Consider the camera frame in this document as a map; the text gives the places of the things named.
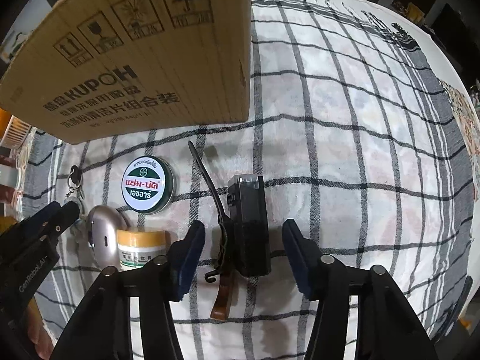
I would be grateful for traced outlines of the small astronaut figure keychain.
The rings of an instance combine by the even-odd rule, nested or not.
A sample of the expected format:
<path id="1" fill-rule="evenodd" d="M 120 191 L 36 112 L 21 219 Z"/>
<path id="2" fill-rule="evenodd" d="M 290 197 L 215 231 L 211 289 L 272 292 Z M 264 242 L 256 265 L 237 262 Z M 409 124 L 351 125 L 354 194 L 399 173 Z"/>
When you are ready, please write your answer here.
<path id="1" fill-rule="evenodd" d="M 71 226 L 71 233 L 78 245 L 86 244 L 88 241 L 86 230 L 86 204 L 84 202 L 85 194 L 82 189 L 83 175 L 77 165 L 72 165 L 67 178 L 68 192 L 64 198 L 64 203 L 76 203 L 80 210 L 79 219 Z"/>

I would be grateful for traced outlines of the silver oval metal case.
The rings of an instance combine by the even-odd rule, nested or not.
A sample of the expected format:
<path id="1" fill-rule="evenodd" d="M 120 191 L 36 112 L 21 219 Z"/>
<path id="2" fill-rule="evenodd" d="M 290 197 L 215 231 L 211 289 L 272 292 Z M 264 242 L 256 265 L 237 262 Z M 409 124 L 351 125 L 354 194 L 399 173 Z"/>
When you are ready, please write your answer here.
<path id="1" fill-rule="evenodd" d="M 113 266 L 120 269 L 116 231 L 128 228 L 122 213 L 108 205 L 96 205 L 87 216 L 86 228 L 89 245 L 99 268 Z"/>

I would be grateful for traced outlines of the white jar yellow lid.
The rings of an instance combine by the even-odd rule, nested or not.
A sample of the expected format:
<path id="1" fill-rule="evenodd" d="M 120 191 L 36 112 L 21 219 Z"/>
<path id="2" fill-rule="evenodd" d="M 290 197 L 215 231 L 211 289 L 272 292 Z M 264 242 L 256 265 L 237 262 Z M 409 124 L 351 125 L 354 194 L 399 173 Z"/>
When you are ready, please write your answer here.
<path id="1" fill-rule="evenodd" d="M 120 269 L 128 271 L 143 267 L 152 259 L 163 255 L 167 249 L 164 231 L 116 231 Z"/>

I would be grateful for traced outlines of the round green white balm tin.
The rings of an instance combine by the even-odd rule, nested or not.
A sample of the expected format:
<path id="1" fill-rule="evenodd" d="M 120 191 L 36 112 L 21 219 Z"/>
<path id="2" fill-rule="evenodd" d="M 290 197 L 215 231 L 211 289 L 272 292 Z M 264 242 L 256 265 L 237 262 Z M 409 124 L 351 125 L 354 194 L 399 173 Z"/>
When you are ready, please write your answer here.
<path id="1" fill-rule="evenodd" d="M 149 155 L 128 164 L 121 179 L 125 203 L 145 215 L 162 211 L 171 202 L 175 189 L 171 166 L 162 158 Z"/>

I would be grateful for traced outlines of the black rectangular device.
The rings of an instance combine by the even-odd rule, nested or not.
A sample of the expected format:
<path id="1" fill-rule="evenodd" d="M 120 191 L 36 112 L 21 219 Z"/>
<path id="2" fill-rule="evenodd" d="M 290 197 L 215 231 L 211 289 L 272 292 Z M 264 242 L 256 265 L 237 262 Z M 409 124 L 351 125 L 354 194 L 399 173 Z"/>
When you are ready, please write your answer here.
<path id="1" fill-rule="evenodd" d="M 271 259 L 264 178 L 234 176 L 228 183 L 227 203 L 233 222 L 233 267 L 246 278 L 268 275 Z"/>

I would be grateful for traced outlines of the white fruit basket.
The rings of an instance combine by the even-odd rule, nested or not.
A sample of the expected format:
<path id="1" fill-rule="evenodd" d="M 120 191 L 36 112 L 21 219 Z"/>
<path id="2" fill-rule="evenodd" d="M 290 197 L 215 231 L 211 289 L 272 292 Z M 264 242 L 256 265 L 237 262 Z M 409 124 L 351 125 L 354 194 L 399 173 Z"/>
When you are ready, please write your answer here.
<path id="1" fill-rule="evenodd" d="M 1 147 L 17 150 L 24 144 L 32 126 L 16 116 L 11 116 L 5 132 L 1 136 Z"/>

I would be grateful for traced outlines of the brown cardboard box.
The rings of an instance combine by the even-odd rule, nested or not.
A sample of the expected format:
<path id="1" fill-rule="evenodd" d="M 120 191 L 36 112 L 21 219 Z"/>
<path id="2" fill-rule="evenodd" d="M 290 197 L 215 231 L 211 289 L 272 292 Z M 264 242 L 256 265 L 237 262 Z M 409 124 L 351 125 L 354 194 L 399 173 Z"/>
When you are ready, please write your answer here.
<path id="1" fill-rule="evenodd" d="M 251 0 L 59 0 L 1 78 L 1 107 L 71 144 L 244 121 Z"/>

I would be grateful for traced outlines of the checkered grey white cloth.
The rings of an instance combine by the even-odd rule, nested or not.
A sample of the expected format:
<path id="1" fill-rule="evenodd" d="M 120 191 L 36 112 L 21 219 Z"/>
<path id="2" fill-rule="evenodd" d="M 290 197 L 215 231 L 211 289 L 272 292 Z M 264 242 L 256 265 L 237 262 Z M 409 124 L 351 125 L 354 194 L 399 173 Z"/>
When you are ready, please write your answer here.
<path id="1" fill-rule="evenodd" d="M 85 206 L 121 210 L 131 225 L 207 237 L 192 287 L 172 305 L 186 359 L 300 359 L 316 306 L 297 289 L 281 242 L 294 219 L 326 253 L 353 267 L 380 264 L 430 335 L 458 304 L 467 277 L 473 172 L 448 94 L 411 31 L 359 0 L 252 0 L 250 114 L 240 124 L 180 127 L 69 145 L 38 133 L 23 211 L 64 200 L 72 165 Z M 210 318 L 207 283 L 218 250 L 212 196 L 236 174 L 265 181 L 272 270 L 238 278 L 229 318 Z M 162 158 L 176 181 L 162 211 L 141 214 L 121 192 L 128 164 Z"/>

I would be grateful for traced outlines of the patterned floral table mat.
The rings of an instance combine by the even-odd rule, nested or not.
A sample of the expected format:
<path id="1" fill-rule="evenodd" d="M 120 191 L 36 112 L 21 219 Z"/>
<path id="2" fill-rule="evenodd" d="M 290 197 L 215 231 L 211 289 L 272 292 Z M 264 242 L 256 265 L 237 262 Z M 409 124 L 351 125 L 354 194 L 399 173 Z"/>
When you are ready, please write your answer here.
<path id="1" fill-rule="evenodd" d="M 479 118 L 470 100 L 458 89 L 440 80 L 448 94 L 452 113 L 464 139 L 473 172 L 474 200 L 479 199 Z"/>

